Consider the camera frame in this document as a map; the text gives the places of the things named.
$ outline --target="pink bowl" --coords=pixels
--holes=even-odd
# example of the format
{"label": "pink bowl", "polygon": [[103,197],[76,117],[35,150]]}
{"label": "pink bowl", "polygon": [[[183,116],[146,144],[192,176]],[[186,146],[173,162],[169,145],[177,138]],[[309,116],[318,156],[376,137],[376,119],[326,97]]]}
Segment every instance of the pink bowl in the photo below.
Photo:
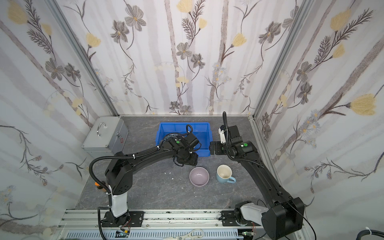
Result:
{"label": "pink bowl", "polygon": [[209,180],[209,173],[203,167],[195,167],[189,174],[189,180],[196,187],[202,187]]}

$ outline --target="blue container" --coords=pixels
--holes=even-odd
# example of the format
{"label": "blue container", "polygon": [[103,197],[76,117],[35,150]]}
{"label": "blue container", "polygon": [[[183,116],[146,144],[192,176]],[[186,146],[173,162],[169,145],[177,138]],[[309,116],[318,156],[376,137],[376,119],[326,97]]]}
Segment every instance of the blue container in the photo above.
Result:
{"label": "blue container", "polygon": [[209,144],[213,141],[211,126],[208,122],[161,122],[159,130],[156,134],[156,144],[169,133],[186,133],[185,126],[189,124],[193,128],[193,134],[197,137],[201,143],[201,148],[196,151],[199,157],[211,156],[209,151]]}

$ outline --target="scissors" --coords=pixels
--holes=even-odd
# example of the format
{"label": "scissors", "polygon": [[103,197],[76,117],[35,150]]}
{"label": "scissors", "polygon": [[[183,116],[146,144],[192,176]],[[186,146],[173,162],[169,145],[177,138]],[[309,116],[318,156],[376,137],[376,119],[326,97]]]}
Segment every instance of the scissors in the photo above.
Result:
{"label": "scissors", "polygon": [[[201,235],[194,235],[192,236],[192,233],[195,231],[201,231]],[[167,237],[163,238],[163,240],[193,240],[193,239],[198,239],[204,237],[204,231],[197,228],[192,231],[190,231],[188,234],[182,235],[182,236],[177,236],[177,237]]]}

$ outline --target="table surface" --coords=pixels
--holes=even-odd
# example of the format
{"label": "table surface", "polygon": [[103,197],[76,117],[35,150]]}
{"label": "table surface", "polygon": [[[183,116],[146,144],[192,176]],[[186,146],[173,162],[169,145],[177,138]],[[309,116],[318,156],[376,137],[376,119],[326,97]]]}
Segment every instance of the table surface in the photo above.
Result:
{"label": "table surface", "polygon": [[[213,141],[219,141],[219,127],[222,117],[123,117],[129,134],[123,148],[124,154],[138,152],[155,146],[155,137],[161,122],[209,122]],[[243,140],[256,145],[247,117],[228,117],[228,125],[237,125]],[[109,161],[99,161],[94,166],[97,178],[105,181],[105,169]],[[218,166],[226,164],[232,169],[237,182],[221,184],[216,179]],[[141,169],[133,175],[133,186],[128,191],[128,209],[225,209],[233,208],[246,200],[254,203],[264,200],[260,190],[248,172],[237,162],[225,155],[199,157],[198,167],[208,170],[209,181],[204,187],[195,187],[189,181],[189,172],[194,166],[176,166],[172,158],[165,159]],[[89,178],[76,210],[91,210],[108,205],[108,197]]]}

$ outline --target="white cable tie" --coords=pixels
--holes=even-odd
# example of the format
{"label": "white cable tie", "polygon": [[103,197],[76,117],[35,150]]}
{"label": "white cable tie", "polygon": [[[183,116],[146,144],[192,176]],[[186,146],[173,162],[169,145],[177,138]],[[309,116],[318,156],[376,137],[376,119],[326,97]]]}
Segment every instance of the white cable tie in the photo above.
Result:
{"label": "white cable tie", "polygon": [[372,231],[369,229],[369,227],[365,227],[365,229],[369,230],[369,235],[372,235]]}

